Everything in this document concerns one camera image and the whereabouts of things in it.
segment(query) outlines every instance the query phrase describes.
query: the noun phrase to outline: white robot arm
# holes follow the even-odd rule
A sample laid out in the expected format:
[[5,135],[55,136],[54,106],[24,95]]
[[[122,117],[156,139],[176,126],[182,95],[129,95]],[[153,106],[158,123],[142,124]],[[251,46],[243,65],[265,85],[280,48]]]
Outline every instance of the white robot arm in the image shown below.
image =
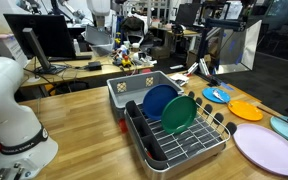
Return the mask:
[[32,109],[14,100],[22,77],[17,62],[0,57],[0,179],[34,178],[58,151]]
[[85,14],[83,13],[82,10],[77,10],[75,11],[72,6],[70,6],[68,4],[68,0],[58,0],[58,2],[64,6],[68,11],[70,11],[71,14],[73,14],[73,16],[76,18],[76,19],[79,19],[80,21],[84,19],[85,17]]
[[31,12],[32,14],[41,14],[41,11],[39,10],[41,5],[35,0],[16,0],[16,5],[25,11]]
[[93,14],[93,20],[99,30],[104,30],[105,16],[110,14],[110,0],[87,0],[87,7]]

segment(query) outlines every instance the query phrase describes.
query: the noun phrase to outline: yellow object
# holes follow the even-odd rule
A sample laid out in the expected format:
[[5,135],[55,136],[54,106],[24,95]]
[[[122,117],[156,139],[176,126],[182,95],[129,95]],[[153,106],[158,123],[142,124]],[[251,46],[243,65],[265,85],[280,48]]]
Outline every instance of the yellow object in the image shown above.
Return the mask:
[[[54,87],[54,86],[53,86],[52,84],[46,84],[46,85],[45,85],[45,89],[46,89],[47,91],[51,90],[53,87]],[[54,96],[54,95],[55,95],[55,90],[54,90],[54,91],[51,91],[51,92],[50,92],[50,95],[51,95],[51,96]]]
[[250,121],[259,121],[263,118],[262,112],[257,107],[241,100],[231,100],[228,109],[235,115]]
[[121,43],[121,39],[120,38],[115,38],[115,42],[116,42],[116,44],[120,44]]
[[123,60],[122,60],[122,65],[123,65],[124,67],[127,66],[127,65],[132,66],[132,63],[131,63],[130,60],[125,60],[125,59],[123,59]]

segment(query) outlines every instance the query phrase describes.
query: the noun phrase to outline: wooden table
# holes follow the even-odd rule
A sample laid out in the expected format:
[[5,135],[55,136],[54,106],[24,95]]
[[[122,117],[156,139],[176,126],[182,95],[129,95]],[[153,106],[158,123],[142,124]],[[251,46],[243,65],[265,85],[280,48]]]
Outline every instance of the wooden table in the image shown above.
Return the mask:
[[[99,61],[102,64],[102,70],[95,70],[95,71],[87,71],[87,70],[78,70],[74,67],[83,67],[88,64],[88,62],[94,62]],[[72,68],[68,68],[56,75],[44,75],[44,77],[50,81],[51,83],[61,83],[64,81],[72,81],[72,80],[80,80],[85,78],[90,78],[94,76],[101,76],[105,74],[113,74],[113,73],[119,73],[122,72],[122,70],[113,65],[113,60],[109,56],[105,57],[96,57],[93,55],[92,59],[89,60],[78,60],[78,61],[65,61],[65,62],[51,62],[51,64],[61,64],[61,65],[70,65]],[[40,63],[36,60],[35,65],[35,59],[31,60],[31,62],[26,66],[26,69],[28,70],[34,70],[34,67],[39,67]],[[145,68],[152,68],[153,66],[132,66],[130,69],[125,68],[125,71],[133,71],[134,69],[145,69]],[[48,81],[46,81],[43,78],[40,78],[39,80],[35,81],[34,74],[30,73],[28,71],[25,71],[25,75],[23,78],[23,84],[21,87],[31,87],[31,86],[41,86],[45,84],[49,84]]]
[[[213,113],[221,112],[234,123],[254,123],[271,129],[270,115],[263,112],[258,122],[246,121],[230,113],[226,105],[205,99],[201,92],[206,82],[197,76],[190,77],[184,87],[185,94],[193,91],[213,105]],[[257,99],[239,90],[229,91],[233,100],[244,100],[262,105]],[[121,133],[113,119],[107,87],[94,88],[65,95],[47,97],[20,103],[31,107],[39,120],[58,143],[59,151],[36,179],[147,179],[129,134]],[[173,179],[288,179],[271,174],[247,160],[237,149],[233,139],[227,142],[216,157],[211,157],[178,174]]]
[[[197,37],[197,36],[200,36],[200,35],[201,35],[200,33],[195,32],[195,31],[184,30],[183,36],[184,36],[184,37],[190,37],[190,38],[191,38],[190,47],[189,47],[189,49],[188,49],[189,51],[194,49],[195,42],[196,42],[196,37]],[[166,38],[166,39],[169,39],[169,38],[171,38],[172,36],[174,36],[173,32],[172,32],[172,31],[167,31],[167,36],[166,36],[165,38]],[[169,46],[169,47],[172,46],[172,45],[170,46],[170,44],[169,44],[168,41],[165,41],[165,45],[167,45],[167,46]]]

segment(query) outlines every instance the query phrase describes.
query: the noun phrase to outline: plastic plate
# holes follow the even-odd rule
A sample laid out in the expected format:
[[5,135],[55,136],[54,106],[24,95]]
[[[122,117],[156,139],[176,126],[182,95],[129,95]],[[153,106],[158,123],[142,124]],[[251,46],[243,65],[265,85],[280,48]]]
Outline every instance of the plastic plate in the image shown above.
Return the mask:
[[214,96],[213,91],[215,89],[221,95],[221,97],[223,98],[223,100],[225,102],[229,102],[231,100],[231,97],[226,92],[224,92],[218,88],[205,88],[202,93],[206,99],[213,101],[213,102],[216,102],[216,103],[224,104],[225,102],[219,100],[217,97]]
[[165,106],[178,96],[170,85],[160,84],[150,89],[143,99],[143,111],[152,120],[160,120]]
[[233,135],[236,146],[259,167],[288,176],[288,141],[272,130],[255,124],[240,124]]
[[[280,116],[280,118],[287,120],[287,116]],[[271,117],[271,126],[278,134],[288,140],[288,123],[278,119],[277,117]]]
[[245,101],[241,100],[232,100],[230,101],[230,104],[227,105],[228,109],[235,115],[249,120],[249,121],[259,121],[263,118],[262,111],[257,109],[257,107],[253,106],[252,104],[249,104]]
[[181,133],[196,116],[196,102],[188,96],[179,96],[169,102],[162,114],[162,127],[167,133]]

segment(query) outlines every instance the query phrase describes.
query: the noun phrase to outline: dish rack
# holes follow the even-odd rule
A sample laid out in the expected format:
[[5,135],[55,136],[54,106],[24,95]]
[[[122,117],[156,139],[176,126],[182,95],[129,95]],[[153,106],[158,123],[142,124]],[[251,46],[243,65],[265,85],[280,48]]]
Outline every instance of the dish rack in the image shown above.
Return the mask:
[[126,104],[126,125],[150,179],[170,178],[226,147],[236,125],[229,122],[225,127],[197,105],[201,110],[192,125],[180,134],[168,134],[161,121],[148,119],[134,101]]

